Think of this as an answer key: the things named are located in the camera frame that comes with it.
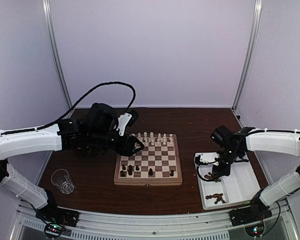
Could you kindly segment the brown chess pieces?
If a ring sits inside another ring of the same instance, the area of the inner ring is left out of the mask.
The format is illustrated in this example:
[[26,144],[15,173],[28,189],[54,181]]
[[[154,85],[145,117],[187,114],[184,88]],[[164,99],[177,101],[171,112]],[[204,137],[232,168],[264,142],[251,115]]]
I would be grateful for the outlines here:
[[208,172],[208,174],[205,174],[204,178],[207,179],[207,180],[211,180],[213,182],[216,182],[216,183],[221,182],[221,179],[214,176],[211,172]]

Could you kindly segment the wooden chess board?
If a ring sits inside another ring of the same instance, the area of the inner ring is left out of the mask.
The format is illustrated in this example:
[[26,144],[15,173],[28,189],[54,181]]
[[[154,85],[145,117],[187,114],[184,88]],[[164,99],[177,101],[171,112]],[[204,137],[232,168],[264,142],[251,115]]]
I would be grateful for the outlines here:
[[[128,175],[129,165],[133,166],[132,175]],[[149,169],[153,170],[152,176],[149,176]],[[120,177],[120,171],[125,171],[125,177]],[[113,182],[119,186],[180,186],[183,177],[177,135],[173,146],[144,145],[142,151],[132,156],[118,155]]]

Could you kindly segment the dark king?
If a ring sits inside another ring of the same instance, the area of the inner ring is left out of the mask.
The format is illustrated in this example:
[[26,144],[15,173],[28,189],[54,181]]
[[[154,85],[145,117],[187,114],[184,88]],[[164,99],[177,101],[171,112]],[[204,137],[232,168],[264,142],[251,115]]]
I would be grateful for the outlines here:
[[153,174],[154,174],[153,169],[150,168],[149,171],[148,171],[148,175],[149,175],[149,176],[152,176]]

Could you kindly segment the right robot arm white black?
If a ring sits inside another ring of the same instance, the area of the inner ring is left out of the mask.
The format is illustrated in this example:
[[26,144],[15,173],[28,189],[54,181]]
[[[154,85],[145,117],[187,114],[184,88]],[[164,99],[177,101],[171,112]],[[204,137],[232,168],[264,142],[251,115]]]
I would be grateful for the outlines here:
[[258,220],[272,204],[300,190],[300,129],[243,127],[233,132],[221,125],[212,132],[210,137],[221,148],[213,161],[214,178],[228,177],[232,165],[236,162],[244,162],[247,153],[289,156],[296,159],[295,169],[285,173],[253,196],[246,210],[249,220]]

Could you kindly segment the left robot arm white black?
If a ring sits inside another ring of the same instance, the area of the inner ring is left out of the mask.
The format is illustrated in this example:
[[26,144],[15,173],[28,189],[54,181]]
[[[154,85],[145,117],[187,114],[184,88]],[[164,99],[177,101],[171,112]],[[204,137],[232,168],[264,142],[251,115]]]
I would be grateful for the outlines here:
[[59,221],[62,211],[53,194],[19,174],[9,164],[8,158],[74,149],[112,150],[121,156],[131,157],[145,147],[136,136],[126,133],[126,128],[132,126],[138,116],[134,110],[117,115],[113,107],[94,103],[87,115],[79,119],[62,117],[49,126],[0,130],[0,186],[32,204],[51,222]]

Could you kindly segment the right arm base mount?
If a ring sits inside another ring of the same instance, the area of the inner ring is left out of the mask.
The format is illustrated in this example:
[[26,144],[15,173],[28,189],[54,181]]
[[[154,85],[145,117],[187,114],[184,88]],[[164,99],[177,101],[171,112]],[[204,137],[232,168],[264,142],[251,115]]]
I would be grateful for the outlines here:
[[268,208],[263,211],[253,211],[252,207],[235,208],[229,212],[229,217],[233,227],[239,225],[247,225],[254,222],[260,222],[272,216],[271,210]]

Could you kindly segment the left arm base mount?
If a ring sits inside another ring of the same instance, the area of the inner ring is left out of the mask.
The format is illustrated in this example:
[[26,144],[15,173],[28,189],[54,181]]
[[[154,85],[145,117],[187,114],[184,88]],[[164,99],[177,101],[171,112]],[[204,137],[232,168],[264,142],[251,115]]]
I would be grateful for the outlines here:
[[54,223],[67,227],[76,227],[80,216],[78,211],[59,207],[48,210],[35,208],[35,213],[36,217],[44,223]]

